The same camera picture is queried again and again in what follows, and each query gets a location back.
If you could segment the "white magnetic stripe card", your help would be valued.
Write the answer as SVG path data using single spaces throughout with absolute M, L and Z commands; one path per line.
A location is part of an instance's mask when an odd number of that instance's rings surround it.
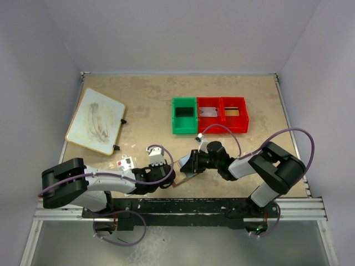
M 218 115 L 219 115 L 219 110 L 214 106 L 199 107 L 200 117 L 218 117 Z

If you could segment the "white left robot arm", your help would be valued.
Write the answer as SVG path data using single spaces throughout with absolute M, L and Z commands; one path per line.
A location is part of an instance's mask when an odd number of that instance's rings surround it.
M 73 158 L 42 172 L 43 207 L 54 209 L 73 204 L 109 217 L 114 212 L 112 192 L 146 195 L 170 187 L 174 169 L 166 162 L 138 168 L 134 157 L 123 157 L 115 171 L 100 170 Z

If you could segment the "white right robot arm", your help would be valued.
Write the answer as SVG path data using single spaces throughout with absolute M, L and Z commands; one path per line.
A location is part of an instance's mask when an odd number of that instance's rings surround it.
M 247 212 L 259 217 L 266 205 L 280 195 L 285 195 L 303 177 L 305 164 L 279 145 L 268 142 L 260 152 L 245 158 L 231 157 L 219 141 L 209 142 L 205 151 L 192 150 L 180 171 L 197 175 L 207 169 L 217 170 L 227 181 L 258 174 L 263 183 L 250 195 Z

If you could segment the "brown leather card holder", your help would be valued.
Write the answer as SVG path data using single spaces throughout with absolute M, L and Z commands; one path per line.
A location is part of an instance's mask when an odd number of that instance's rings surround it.
M 199 174 L 194 172 L 189 163 L 189 159 L 190 155 L 186 155 L 174 162 L 175 179 L 173 181 L 173 187 L 182 185 Z

